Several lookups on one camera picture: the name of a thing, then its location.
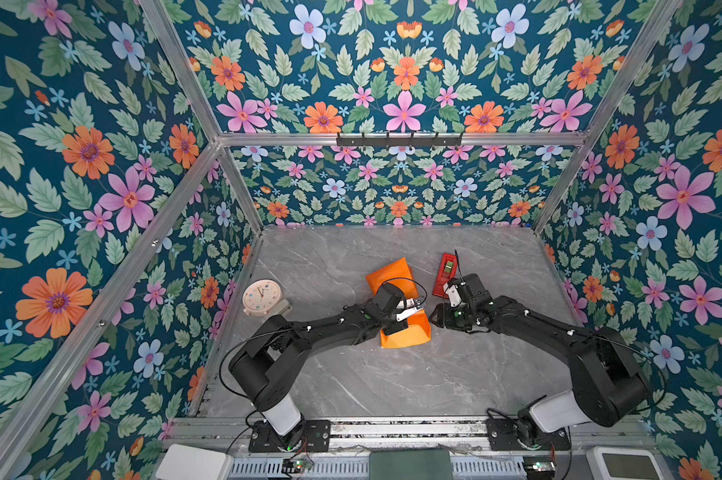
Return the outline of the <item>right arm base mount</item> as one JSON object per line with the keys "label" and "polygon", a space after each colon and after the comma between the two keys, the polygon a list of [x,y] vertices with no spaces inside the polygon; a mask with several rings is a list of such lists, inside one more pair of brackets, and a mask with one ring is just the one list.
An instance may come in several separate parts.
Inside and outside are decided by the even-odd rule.
{"label": "right arm base mount", "polygon": [[567,451],[571,448],[570,435],[565,428],[544,432],[526,417],[518,419],[490,411],[485,425],[494,451]]}

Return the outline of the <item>yellow wrapping paper sheet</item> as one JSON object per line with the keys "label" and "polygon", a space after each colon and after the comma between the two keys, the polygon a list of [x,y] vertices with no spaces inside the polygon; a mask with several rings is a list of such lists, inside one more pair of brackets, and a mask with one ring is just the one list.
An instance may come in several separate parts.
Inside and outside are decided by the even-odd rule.
{"label": "yellow wrapping paper sheet", "polygon": [[405,258],[367,275],[366,281],[373,294],[383,286],[395,286],[403,294],[394,309],[393,326],[385,327],[381,333],[382,348],[403,349],[431,341],[431,326],[424,312],[427,292],[414,280]]}

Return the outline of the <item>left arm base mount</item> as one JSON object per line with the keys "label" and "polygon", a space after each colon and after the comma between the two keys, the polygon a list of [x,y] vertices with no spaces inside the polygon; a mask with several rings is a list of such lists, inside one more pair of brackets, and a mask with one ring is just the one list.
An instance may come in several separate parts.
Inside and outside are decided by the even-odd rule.
{"label": "left arm base mount", "polygon": [[251,453],[323,453],[329,450],[332,424],[329,420],[301,420],[285,435],[279,435],[265,420],[254,423],[248,450]]}

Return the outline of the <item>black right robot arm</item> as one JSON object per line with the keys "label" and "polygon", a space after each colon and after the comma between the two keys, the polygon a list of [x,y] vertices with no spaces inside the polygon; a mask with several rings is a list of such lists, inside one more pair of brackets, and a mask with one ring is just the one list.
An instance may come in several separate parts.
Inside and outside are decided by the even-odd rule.
{"label": "black right robot arm", "polygon": [[495,333],[526,342],[562,362],[571,387],[523,407],[515,430],[526,444],[543,434],[594,423],[612,427],[651,399],[634,352],[613,329],[592,330],[536,312],[509,296],[492,296],[475,274],[448,281],[447,299],[429,321],[465,334]]}

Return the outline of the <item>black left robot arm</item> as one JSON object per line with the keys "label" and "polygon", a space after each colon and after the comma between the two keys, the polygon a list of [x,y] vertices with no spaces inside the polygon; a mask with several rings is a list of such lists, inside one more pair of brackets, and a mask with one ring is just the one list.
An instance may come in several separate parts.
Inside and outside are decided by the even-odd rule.
{"label": "black left robot arm", "polygon": [[292,444],[302,435],[305,420],[291,389],[306,361],[328,350],[365,343],[381,333],[399,333],[424,303],[406,298],[401,288],[386,281],[371,299],[345,306],[333,316],[295,322],[273,315],[233,349],[227,370],[278,438]]}

